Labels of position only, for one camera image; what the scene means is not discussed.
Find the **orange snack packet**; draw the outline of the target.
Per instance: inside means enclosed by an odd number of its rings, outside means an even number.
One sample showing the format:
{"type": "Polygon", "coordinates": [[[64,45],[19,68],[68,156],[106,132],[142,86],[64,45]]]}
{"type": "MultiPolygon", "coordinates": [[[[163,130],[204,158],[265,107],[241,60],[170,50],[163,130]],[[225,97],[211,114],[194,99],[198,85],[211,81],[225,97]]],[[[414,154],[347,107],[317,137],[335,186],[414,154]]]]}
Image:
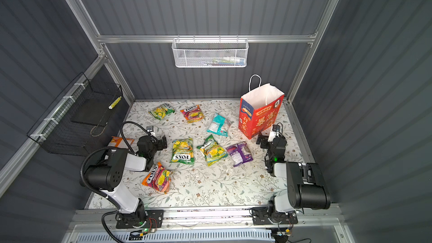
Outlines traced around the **orange snack packet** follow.
{"type": "MultiPolygon", "coordinates": [[[[135,144],[135,139],[127,138],[126,141],[130,146],[133,146],[135,144]]],[[[108,143],[108,146],[111,147],[118,147],[118,148],[127,148],[126,142],[121,137],[114,137],[112,136],[110,142],[108,143]]]]}

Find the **orange pink Fox's candy bag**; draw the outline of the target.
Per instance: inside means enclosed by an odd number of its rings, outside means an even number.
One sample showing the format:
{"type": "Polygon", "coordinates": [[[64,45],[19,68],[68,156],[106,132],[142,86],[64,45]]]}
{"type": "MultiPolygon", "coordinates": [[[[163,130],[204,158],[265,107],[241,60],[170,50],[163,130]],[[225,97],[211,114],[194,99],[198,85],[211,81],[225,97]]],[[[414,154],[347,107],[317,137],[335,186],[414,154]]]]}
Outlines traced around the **orange pink Fox's candy bag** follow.
{"type": "Polygon", "coordinates": [[[150,169],[141,184],[166,194],[171,184],[171,171],[167,170],[161,162],[158,162],[150,169]]]}

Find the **green Fox's candy bag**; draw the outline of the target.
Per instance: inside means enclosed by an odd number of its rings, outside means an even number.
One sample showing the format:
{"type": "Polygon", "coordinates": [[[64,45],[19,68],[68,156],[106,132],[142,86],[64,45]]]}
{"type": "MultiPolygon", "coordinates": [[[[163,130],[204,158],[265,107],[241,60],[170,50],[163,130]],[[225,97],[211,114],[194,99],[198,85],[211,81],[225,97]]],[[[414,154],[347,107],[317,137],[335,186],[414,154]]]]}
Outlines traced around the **green Fox's candy bag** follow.
{"type": "Polygon", "coordinates": [[[171,163],[195,164],[192,138],[176,139],[173,141],[171,163]]]}

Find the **red paper gift bag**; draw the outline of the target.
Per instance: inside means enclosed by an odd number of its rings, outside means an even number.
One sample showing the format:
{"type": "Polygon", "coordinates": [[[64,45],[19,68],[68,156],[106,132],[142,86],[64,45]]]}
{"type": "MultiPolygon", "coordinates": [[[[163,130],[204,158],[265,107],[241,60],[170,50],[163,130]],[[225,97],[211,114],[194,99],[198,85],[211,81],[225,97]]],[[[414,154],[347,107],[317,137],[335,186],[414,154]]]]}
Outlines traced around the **red paper gift bag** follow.
{"type": "Polygon", "coordinates": [[[252,88],[240,99],[238,128],[248,139],[276,122],[285,93],[269,83],[252,88]]]}

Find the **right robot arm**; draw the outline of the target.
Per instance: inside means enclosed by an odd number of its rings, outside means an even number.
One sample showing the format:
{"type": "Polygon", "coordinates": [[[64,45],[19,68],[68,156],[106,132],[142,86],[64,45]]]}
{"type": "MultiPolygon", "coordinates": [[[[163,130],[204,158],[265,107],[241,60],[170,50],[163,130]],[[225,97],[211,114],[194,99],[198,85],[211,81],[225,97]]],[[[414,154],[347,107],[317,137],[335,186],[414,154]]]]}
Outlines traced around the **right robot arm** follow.
{"type": "Polygon", "coordinates": [[[274,178],[283,179],[286,183],[286,188],[271,197],[267,207],[258,213],[255,221],[257,225],[293,225],[298,223],[295,213],[297,209],[330,208],[330,194],[318,164],[285,161],[287,141],[282,134],[259,134],[256,143],[267,151],[264,157],[267,173],[274,178]]]}

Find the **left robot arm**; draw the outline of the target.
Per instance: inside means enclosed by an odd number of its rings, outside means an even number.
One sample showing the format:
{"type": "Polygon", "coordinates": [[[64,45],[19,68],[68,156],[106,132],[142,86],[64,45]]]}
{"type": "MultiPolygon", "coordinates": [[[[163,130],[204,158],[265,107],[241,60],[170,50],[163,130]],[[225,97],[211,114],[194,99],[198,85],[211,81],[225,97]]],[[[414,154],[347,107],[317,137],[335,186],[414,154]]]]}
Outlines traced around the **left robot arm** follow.
{"type": "Polygon", "coordinates": [[[113,137],[109,146],[89,154],[80,169],[81,185],[109,200],[120,225],[142,227],[156,224],[149,216],[141,199],[123,182],[125,170],[146,172],[143,184],[158,192],[167,193],[171,184],[171,172],[161,163],[154,164],[156,152],[166,149],[167,138],[142,136],[137,142],[138,153],[132,151],[134,139],[113,137]]]}

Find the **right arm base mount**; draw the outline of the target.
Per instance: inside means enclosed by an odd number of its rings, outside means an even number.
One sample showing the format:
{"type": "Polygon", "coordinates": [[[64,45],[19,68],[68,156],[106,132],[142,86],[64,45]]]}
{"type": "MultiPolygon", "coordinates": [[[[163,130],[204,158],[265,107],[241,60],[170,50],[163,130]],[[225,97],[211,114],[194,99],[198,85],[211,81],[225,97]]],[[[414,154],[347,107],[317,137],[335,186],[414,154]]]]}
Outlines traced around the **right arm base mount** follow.
{"type": "Polygon", "coordinates": [[[253,224],[257,226],[265,225],[296,225],[298,218],[295,211],[281,213],[271,211],[267,207],[254,207],[249,209],[249,214],[252,216],[253,224]]]}

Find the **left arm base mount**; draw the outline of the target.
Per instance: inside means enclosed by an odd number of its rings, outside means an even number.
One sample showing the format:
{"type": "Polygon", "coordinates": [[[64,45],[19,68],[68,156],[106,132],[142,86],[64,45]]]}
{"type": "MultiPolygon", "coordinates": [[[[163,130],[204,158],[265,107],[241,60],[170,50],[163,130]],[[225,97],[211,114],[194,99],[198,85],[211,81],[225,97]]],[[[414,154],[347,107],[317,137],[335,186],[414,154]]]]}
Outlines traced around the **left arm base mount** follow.
{"type": "Polygon", "coordinates": [[[117,213],[116,229],[140,229],[140,228],[161,228],[164,217],[163,210],[146,210],[137,213],[122,214],[117,213]]]}

